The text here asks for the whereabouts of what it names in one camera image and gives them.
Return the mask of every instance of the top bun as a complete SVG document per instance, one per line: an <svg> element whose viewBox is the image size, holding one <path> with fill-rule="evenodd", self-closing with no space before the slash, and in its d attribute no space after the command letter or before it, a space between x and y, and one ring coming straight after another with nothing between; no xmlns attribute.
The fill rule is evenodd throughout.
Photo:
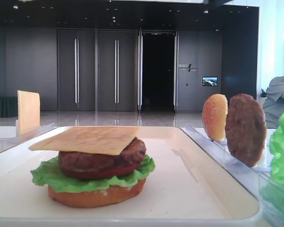
<svg viewBox="0 0 284 227"><path fill-rule="evenodd" d="M227 99L225 95L214 94L204 103L202 121L208 137L214 141L225 138Z"/></svg>

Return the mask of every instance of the open doorway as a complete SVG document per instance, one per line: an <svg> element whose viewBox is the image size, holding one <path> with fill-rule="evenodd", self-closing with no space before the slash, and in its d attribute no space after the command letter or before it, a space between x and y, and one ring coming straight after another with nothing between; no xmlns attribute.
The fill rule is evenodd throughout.
<svg viewBox="0 0 284 227"><path fill-rule="evenodd" d="M174 34L143 34L142 111L174 111Z"/></svg>

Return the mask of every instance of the potted plant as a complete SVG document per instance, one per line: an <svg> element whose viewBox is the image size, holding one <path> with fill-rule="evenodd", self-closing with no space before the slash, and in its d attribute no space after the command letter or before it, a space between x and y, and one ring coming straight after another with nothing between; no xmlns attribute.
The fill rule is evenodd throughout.
<svg viewBox="0 0 284 227"><path fill-rule="evenodd" d="M260 100L259 100L261 106L264 105L264 102L265 102L265 100L266 100L266 97L267 97L267 90L268 90L268 88L267 88L266 90L261 89Z"/></svg>

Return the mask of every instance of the lettuce leaf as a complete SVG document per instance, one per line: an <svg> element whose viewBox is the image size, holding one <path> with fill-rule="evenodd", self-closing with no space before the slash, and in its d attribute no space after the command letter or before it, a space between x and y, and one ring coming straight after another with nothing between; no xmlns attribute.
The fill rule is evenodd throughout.
<svg viewBox="0 0 284 227"><path fill-rule="evenodd" d="M58 157L41 162L40 166L31 171L33 183L38 186L50 185L56 192L92 192L95 190L108 189L111 185L131 187L137 184L138 180L148 177L155 169L155 163L148 155L145 156L139 169L132 174L110 179L83 181L64 175L58 165Z"/></svg>

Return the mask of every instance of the ceiling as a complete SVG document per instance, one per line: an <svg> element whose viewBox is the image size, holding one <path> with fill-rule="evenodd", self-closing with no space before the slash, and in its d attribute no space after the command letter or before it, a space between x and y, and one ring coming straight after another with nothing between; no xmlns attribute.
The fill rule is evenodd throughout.
<svg viewBox="0 0 284 227"><path fill-rule="evenodd" d="M258 8L224 5L204 14L204 5L193 3L0 0L3 26L222 31L251 14L258 14Z"/></svg>

